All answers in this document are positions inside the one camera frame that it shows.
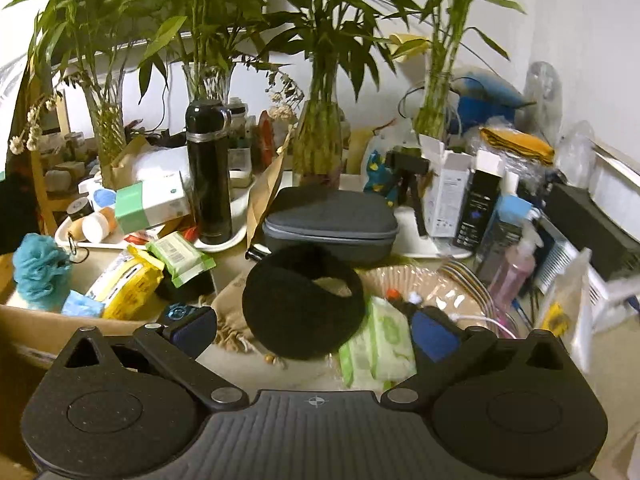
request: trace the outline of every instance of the yellow cloth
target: yellow cloth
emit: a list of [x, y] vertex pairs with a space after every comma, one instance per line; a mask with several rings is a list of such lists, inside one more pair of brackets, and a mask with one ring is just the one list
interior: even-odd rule
[[422, 54], [427, 52], [427, 50], [429, 49], [429, 40], [424, 36], [416, 36], [415, 34], [404, 34], [402, 32], [395, 32], [389, 35], [389, 40], [391, 40], [391, 44], [389, 45], [389, 50], [392, 55], [396, 52], [396, 50], [398, 50], [400, 45], [402, 45], [403, 43], [406, 43], [407, 41], [424, 40], [423, 44], [408, 50], [407, 52], [404, 53], [403, 56], [399, 56], [398, 58], [396, 58], [396, 61], [398, 63], [402, 63], [404, 60], [406, 60], [411, 56], [416, 56], [416, 55], [421, 56]]
[[493, 148], [509, 150], [527, 158], [533, 158], [550, 166], [554, 162], [554, 149], [544, 140], [506, 128], [482, 128], [480, 134]]

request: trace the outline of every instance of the blue loofah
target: blue loofah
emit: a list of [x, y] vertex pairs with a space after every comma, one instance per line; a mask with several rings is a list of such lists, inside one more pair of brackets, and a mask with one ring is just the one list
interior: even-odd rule
[[14, 281], [30, 307], [59, 312], [69, 295], [71, 263], [53, 238], [28, 233], [14, 253]]

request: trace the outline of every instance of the pump nozzle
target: pump nozzle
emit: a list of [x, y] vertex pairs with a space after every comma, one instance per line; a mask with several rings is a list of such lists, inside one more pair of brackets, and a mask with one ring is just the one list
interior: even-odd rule
[[529, 220], [522, 221], [522, 238], [518, 243], [518, 254], [522, 257], [531, 256], [536, 247], [542, 247], [542, 238]]

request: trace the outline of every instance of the white plastic tray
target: white plastic tray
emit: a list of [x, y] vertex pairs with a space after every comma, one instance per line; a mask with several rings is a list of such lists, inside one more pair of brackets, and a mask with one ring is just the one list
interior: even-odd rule
[[[292, 174], [290, 171], [282, 173], [280, 189], [291, 187]], [[195, 243], [196, 248], [204, 253], [220, 253], [242, 242], [246, 237], [246, 210], [249, 203], [249, 189], [235, 189], [235, 200], [231, 203], [231, 224], [233, 236], [231, 240], [220, 245], [206, 245], [200, 240]], [[359, 175], [342, 174], [340, 176], [340, 189], [350, 191], [362, 191], [362, 181]], [[418, 234], [418, 227], [415, 224], [414, 210], [410, 207], [399, 207], [395, 211], [400, 231], [393, 246], [393, 253], [416, 259], [444, 258], [446, 256], [460, 259], [471, 256], [470, 251], [465, 251], [449, 244], [434, 240], [428, 236], [421, 237]], [[63, 237], [64, 232], [71, 224], [67, 217], [58, 228], [55, 235], [56, 243], [62, 247], [68, 246], [68, 240]], [[104, 248], [104, 249], [124, 249], [128, 242], [123, 240], [124, 235], [120, 229], [111, 233], [102, 243], [92, 244], [91, 242], [79, 242], [80, 247]]]
[[[233, 190], [235, 199], [231, 202], [231, 227], [233, 231], [231, 239], [219, 245], [207, 245], [203, 244], [200, 240], [197, 240], [194, 244], [196, 248], [204, 253], [220, 253], [222, 251], [230, 249], [234, 245], [237, 245], [244, 240], [244, 238], [246, 237], [246, 209], [249, 203], [250, 189], [251, 187], [247, 187], [245, 189], [236, 188]], [[61, 247], [68, 246], [68, 240], [66, 240], [63, 233], [66, 232], [70, 225], [71, 219], [67, 217], [56, 231], [54, 239], [56, 243]], [[123, 238], [124, 234], [122, 233], [120, 228], [117, 228], [99, 244], [92, 244], [91, 242], [78, 242], [78, 246], [103, 249], [124, 249], [127, 245], [129, 245], [129, 243], [124, 241]]]

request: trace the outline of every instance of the pink spray bottle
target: pink spray bottle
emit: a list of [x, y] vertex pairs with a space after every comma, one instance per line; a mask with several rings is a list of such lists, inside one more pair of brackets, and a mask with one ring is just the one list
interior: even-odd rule
[[517, 327], [509, 316], [511, 301], [522, 288], [525, 280], [533, 273], [536, 261], [533, 253], [536, 247], [542, 247], [540, 235], [529, 220], [522, 223], [522, 238], [509, 247], [504, 253], [504, 259], [489, 285], [489, 294], [496, 307], [496, 321], [517, 334]]

